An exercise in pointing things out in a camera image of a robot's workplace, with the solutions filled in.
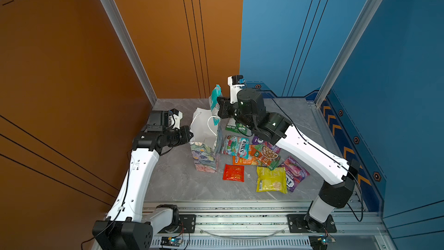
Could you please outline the mint green snack packet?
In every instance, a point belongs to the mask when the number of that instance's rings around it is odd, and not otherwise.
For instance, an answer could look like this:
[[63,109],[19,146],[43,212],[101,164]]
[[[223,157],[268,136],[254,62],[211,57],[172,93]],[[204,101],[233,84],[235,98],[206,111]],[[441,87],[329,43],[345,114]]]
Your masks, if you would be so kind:
[[212,113],[212,119],[214,125],[217,126],[220,122],[220,117],[218,116],[220,110],[220,104],[217,102],[217,99],[222,96],[222,89],[219,84],[215,86],[212,90],[211,95],[209,97],[210,110]]

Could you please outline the floral paper gift bag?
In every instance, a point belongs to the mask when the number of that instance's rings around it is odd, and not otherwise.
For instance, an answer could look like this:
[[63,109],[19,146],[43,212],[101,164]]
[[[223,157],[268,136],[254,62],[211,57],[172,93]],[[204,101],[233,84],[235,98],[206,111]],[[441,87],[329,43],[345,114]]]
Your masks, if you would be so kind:
[[197,108],[190,126],[191,153],[197,171],[216,173],[222,148],[220,118],[209,109]]

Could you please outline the teal Fox's candy bag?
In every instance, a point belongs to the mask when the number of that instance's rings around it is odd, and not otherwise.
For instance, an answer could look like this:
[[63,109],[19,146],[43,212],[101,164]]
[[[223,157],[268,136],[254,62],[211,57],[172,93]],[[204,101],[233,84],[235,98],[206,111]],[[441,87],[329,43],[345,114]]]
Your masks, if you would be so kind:
[[227,135],[222,147],[222,153],[239,158],[249,158],[249,139],[236,135]]

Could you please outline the green orange cereal packet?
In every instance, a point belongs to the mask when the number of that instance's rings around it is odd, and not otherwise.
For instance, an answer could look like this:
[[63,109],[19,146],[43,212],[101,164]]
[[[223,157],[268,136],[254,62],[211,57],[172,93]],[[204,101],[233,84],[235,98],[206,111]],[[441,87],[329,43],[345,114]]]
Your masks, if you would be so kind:
[[270,170],[276,169],[279,165],[280,156],[264,144],[251,145],[249,147],[249,155],[256,158],[257,161]]

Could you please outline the yellow snack packet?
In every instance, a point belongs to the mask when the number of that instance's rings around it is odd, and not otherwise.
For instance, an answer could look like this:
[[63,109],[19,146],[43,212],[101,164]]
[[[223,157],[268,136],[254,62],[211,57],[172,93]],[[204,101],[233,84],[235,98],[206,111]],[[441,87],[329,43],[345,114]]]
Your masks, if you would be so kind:
[[268,167],[257,167],[256,192],[281,192],[287,194],[286,170],[277,167],[270,170]]

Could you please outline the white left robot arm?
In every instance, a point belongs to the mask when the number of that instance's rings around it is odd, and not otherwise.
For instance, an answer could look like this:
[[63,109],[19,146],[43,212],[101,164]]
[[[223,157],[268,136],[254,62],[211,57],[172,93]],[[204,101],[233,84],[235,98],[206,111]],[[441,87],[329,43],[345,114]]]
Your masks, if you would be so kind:
[[96,221],[92,235],[103,250],[148,250],[154,235],[179,226],[176,205],[162,204],[146,222],[142,221],[143,204],[149,181],[163,148],[190,142],[189,126],[143,131],[133,140],[129,167],[115,203],[104,220]]

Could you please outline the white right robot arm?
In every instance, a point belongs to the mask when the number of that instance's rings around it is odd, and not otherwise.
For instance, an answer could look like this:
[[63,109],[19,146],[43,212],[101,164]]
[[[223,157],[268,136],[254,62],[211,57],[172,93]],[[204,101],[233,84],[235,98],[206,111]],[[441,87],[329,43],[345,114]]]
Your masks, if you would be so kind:
[[324,149],[300,131],[287,115],[268,112],[262,94],[254,89],[239,89],[229,98],[218,97],[217,103],[220,118],[233,118],[252,134],[286,150],[323,177],[318,197],[312,201],[302,222],[308,232],[326,231],[331,213],[345,207],[354,190],[360,187],[359,162],[348,162]]

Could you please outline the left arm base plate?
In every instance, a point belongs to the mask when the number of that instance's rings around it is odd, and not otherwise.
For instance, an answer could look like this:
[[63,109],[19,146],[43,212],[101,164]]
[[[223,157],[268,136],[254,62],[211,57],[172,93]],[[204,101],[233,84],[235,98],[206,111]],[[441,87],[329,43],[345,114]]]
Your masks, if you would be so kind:
[[166,227],[159,234],[179,234],[184,231],[186,234],[195,232],[197,216],[195,214],[180,214],[178,226]]

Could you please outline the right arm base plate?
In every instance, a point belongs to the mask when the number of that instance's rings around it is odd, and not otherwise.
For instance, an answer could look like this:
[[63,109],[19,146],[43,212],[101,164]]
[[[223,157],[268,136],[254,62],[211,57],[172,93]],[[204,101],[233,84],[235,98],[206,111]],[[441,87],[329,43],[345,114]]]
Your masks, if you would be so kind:
[[311,218],[308,214],[289,214],[287,223],[290,233],[336,233],[337,228],[333,216],[329,215],[324,223]]

